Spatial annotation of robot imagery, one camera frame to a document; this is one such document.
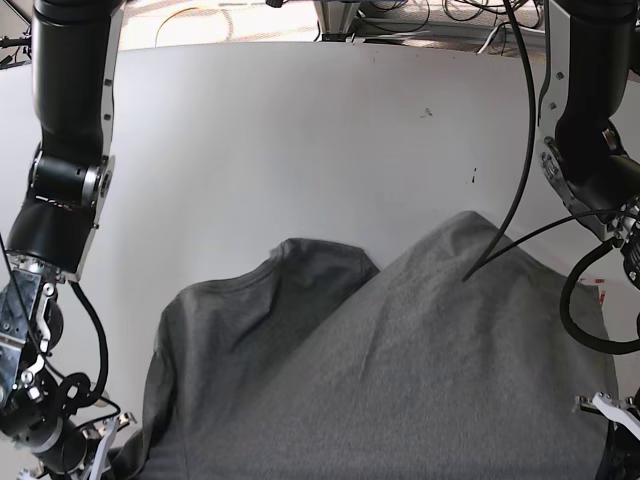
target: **white tabletop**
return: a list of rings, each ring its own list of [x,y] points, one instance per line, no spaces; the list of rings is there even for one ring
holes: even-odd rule
[[[534,71],[539,88],[544,66]],[[30,75],[0,72],[5,234],[40,138]],[[519,59],[365,44],[164,48],[121,54],[115,95],[115,179],[82,284],[109,339],[109,393],[138,416],[161,311],[182,288],[246,273],[288,237],[362,246],[385,266],[461,210],[498,222],[526,149]],[[629,83],[614,121],[640,158],[640,85]],[[511,234],[566,214],[534,165]],[[596,244],[572,224],[527,250],[568,273]],[[611,337],[628,340],[640,292],[621,262],[614,253],[593,271],[607,279]],[[97,340],[68,288],[61,306],[53,361],[95,377]],[[629,394],[634,359],[618,364]]]

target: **black wire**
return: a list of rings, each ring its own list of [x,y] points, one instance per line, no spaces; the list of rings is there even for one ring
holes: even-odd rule
[[[629,212],[621,212],[620,210],[591,210],[588,212],[581,212],[581,213],[576,213],[573,215],[569,215],[568,217],[564,217],[561,218],[560,220],[556,220],[555,222],[551,222],[548,225],[545,225],[544,227],[541,227],[537,230],[534,230],[533,232],[525,235],[524,237],[516,240],[515,242],[511,242],[509,245],[507,245],[506,247],[504,247],[501,250],[498,250],[496,253],[494,253],[493,255],[491,255],[490,257],[488,257],[483,263],[482,265],[480,265],[479,268],[482,268],[484,266],[486,266],[487,264],[493,262],[494,260],[498,259],[499,257],[501,257],[502,255],[504,255],[505,253],[507,253],[508,251],[516,248],[518,245],[522,245],[524,242],[531,240],[533,237],[537,237],[538,235],[551,230],[553,228],[559,227],[560,225],[563,225],[565,223],[569,223],[573,220],[579,220],[581,218],[585,218],[585,217],[594,217],[596,215],[616,215],[616,216],[620,216],[620,217],[629,217],[629,218],[634,218],[636,220],[640,220],[640,215],[636,215],[633,213],[629,213]]]
[[[585,257],[580,260],[575,267],[573,267],[573,270],[571,270],[571,273],[567,277],[564,287],[562,288],[562,294],[560,295],[560,320],[562,321],[562,326],[567,333],[571,335],[575,341],[585,347],[595,350],[596,352],[607,353],[609,355],[627,355],[629,353],[640,352],[640,338],[630,342],[614,342],[594,337],[582,330],[573,321],[570,312],[571,294],[573,293],[580,276],[587,268],[604,257],[612,249],[613,239],[598,245],[597,248],[585,255]]]
[[[82,430],[84,430],[85,428],[87,428],[90,425],[93,425],[95,423],[98,422],[104,422],[106,420],[110,420],[111,418],[117,417],[118,415],[120,415],[122,413],[122,409],[120,408],[120,405],[118,405],[115,402],[112,402],[111,400],[109,400],[108,398],[105,397],[100,397],[100,400],[102,400],[104,403],[106,403],[107,405],[113,407],[115,409],[115,412],[110,413],[109,415],[104,415],[102,417],[98,417],[98,418],[94,418],[93,420],[89,420],[88,422],[84,422],[80,425],[78,425],[74,430],[77,432],[81,432]],[[62,470],[63,470],[63,476],[65,478],[67,478],[67,476],[69,475],[69,470],[67,469],[66,466],[66,461],[64,458],[64,449],[67,446],[67,441],[69,439],[73,438],[72,435],[68,435],[67,438],[64,440],[64,442],[62,443],[62,448],[60,449],[60,464],[62,465]]]
[[[520,57],[522,58],[522,66],[524,68],[524,76],[527,81],[527,91],[529,97],[529,138],[527,140],[527,153],[525,155],[524,167],[522,168],[522,175],[520,177],[520,183],[518,184],[518,189],[516,191],[515,197],[513,198],[513,202],[511,203],[511,207],[509,208],[509,212],[507,212],[507,216],[502,222],[502,225],[496,232],[496,235],[493,237],[493,240],[489,243],[484,252],[480,255],[476,263],[471,267],[471,269],[467,272],[467,274],[462,278],[462,281],[467,281],[477,270],[480,268],[480,265],[489,257],[491,251],[498,244],[500,239],[504,236],[504,233],[507,231],[511,220],[513,219],[518,206],[520,205],[520,201],[522,200],[522,196],[524,195],[524,189],[527,186],[527,180],[529,178],[529,171],[531,170],[531,162],[533,159],[533,146],[536,138],[536,92],[535,86],[533,84],[533,74],[531,72],[531,64],[529,63],[529,55],[527,53],[527,47],[524,44],[524,40],[522,38],[522,33],[520,32],[520,27],[518,26],[518,21],[516,20],[516,16],[513,13],[513,9],[511,8],[511,4],[509,0],[503,0],[505,10],[507,11],[507,15],[509,17],[509,23],[511,24],[511,28],[513,29],[513,34],[516,37],[516,42],[518,44],[518,50],[520,51]]]
[[[502,39],[502,50],[500,51],[501,57],[504,56],[504,49],[507,46],[507,24],[503,23],[503,25],[504,25],[504,38]]]
[[[409,3],[409,0],[400,0],[400,1],[395,0],[393,2],[393,5],[389,8],[379,7],[378,5],[375,4],[375,2],[371,2],[370,4],[373,8],[375,8],[379,12],[391,12],[393,10],[397,10],[399,8],[404,7],[407,3]]]
[[[60,373],[60,371],[51,364],[51,362],[47,358],[47,355],[42,352],[42,350],[40,349],[40,344],[36,340],[36,335],[33,332],[33,329],[31,328],[31,324],[29,322],[29,314],[27,313],[27,307],[25,306],[24,299],[22,298],[22,294],[20,293],[20,289],[18,287],[18,282],[16,280],[15,273],[11,269],[11,265],[9,264],[7,249],[5,247],[4,239],[1,233],[0,233],[0,250],[2,251],[2,256],[4,258],[4,264],[7,269],[7,273],[9,274],[10,284],[13,286],[16,292],[16,295],[18,296],[20,309],[22,310],[22,314],[26,319],[25,323],[27,325],[27,333],[29,335],[29,339],[33,343],[37,354],[40,357],[42,357],[42,359],[44,360],[44,364],[47,367],[47,369],[64,382],[65,380],[67,380],[67,375]],[[102,324],[100,323],[100,319],[98,318],[98,315],[95,309],[93,308],[93,306],[91,305],[87,297],[84,295],[84,292],[82,292],[80,285],[78,285],[77,283],[75,284],[72,283],[71,288],[74,290],[74,293],[78,297],[78,300],[80,300],[80,303],[82,304],[82,306],[87,310],[87,313],[89,314],[94,324],[94,327],[96,329],[96,333],[98,334],[98,341],[100,345],[100,374],[98,377],[98,382],[96,382],[96,388],[94,388],[89,392],[85,392],[83,391],[80,385],[78,385],[77,387],[82,393],[90,395],[89,398],[94,399],[94,401],[97,401],[98,398],[100,398],[100,396],[104,392],[104,388],[106,385],[106,377],[109,371],[109,365],[108,365],[109,351],[106,344],[106,335],[104,333],[104,329],[102,328]]]
[[[460,3],[465,3],[467,5],[471,5],[473,7],[476,7],[480,10],[482,10],[483,12],[488,12],[491,13],[493,15],[508,15],[508,11],[505,7],[505,11],[501,11],[499,10],[499,6],[489,6],[489,5],[483,5],[482,3],[478,3],[475,0],[452,0],[454,2],[460,2]],[[512,11],[517,11],[520,8],[522,8],[529,0],[517,0],[513,3],[509,3],[509,6],[511,7]]]
[[[100,397],[100,400],[102,400],[104,403],[106,403],[110,407],[113,407],[115,409],[115,412],[112,412],[109,415],[104,415],[102,417],[94,418],[93,420],[89,420],[88,422],[84,422],[84,423],[78,425],[76,427],[76,430],[84,430],[89,425],[93,425],[94,423],[98,423],[98,422],[104,422],[105,420],[109,420],[109,419],[111,419],[113,417],[117,417],[118,415],[120,415],[122,413],[122,409],[120,408],[120,405],[118,405],[116,402],[113,402],[113,401],[111,401],[111,400],[109,400],[108,398],[105,398],[105,397]]]
[[[529,27],[529,28],[538,29],[542,25],[542,15],[540,14],[540,7],[538,6],[538,3],[536,2],[536,0],[533,0],[533,7],[536,9],[536,15],[538,16],[538,20],[536,20],[536,23],[533,25],[533,27]]]
[[[484,13],[484,10],[478,8],[478,11],[475,12],[473,15],[471,15],[470,17],[465,17],[465,18],[460,18],[460,17],[456,17],[455,15],[453,15],[451,13],[451,11],[449,10],[449,1],[450,0],[442,0],[442,11],[444,12],[444,14],[449,17],[451,20],[454,20],[456,22],[469,22],[471,20],[474,20],[476,18],[478,18],[480,15],[482,15]],[[485,3],[484,5],[488,5],[489,0],[484,0]]]
[[[104,392],[107,385],[107,377],[109,376],[109,347],[107,345],[107,336],[104,333],[104,328],[98,317],[98,313],[89,302],[89,299],[82,291],[79,283],[69,282],[73,293],[89,314],[89,318],[93,323],[93,326],[98,334],[98,348],[100,350],[100,373],[98,374],[98,381],[95,388],[93,388],[89,394],[89,398],[96,401]]]
[[[427,22],[429,22],[429,17],[431,17],[431,5],[429,5],[429,1],[425,1],[426,5],[427,5],[427,18],[424,19],[424,22],[422,22],[421,25],[417,26],[416,28],[412,28],[411,30],[403,30],[403,31],[399,31],[399,30],[391,30],[389,28],[385,28],[385,27],[381,27],[380,25],[376,25],[375,23],[371,23],[369,21],[367,21],[360,12],[358,12],[358,18],[363,22],[366,23],[367,25],[377,28],[378,30],[382,30],[383,32],[389,32],[389,33],[412,33],[412,32],[417,32],[418,30],[423,29],[426,25]]]

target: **screw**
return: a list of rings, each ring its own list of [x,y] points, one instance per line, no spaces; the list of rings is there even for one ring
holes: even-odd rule
[[[111,171],[109,171],[104,174],[102,188],[100,189],[100,196],[102,196],[102,198],[107,196],[107,193],[109,192],[109,187],[111,186],[111,180],[112,180],[112,173]]]
[[[33,373],[29,370],[25,370],[22,372],[22,375],[20,375],[20,381],[25,385],[31,385],[33,383]]]
[[[44,288],[42,289],[42,291],[44,292],[44,294],[47,297],[52,297],[53,294],[55,293],[56,289],[53,285],[51,285],[50,283],[45,284]]]

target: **gray t-shirt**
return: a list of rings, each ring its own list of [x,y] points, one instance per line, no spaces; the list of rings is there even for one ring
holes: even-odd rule
[[[372,279],[359,250],[288,241],[306,254],[182,292],[118,478],[147,449],[142,479],[594,478],[606,421],[573,399],[617,394],[613,361],[564,332],[564,277],[521,250],[460,282],[494,232],[458,215]],[[596,289],[572,310],[606,337]]]

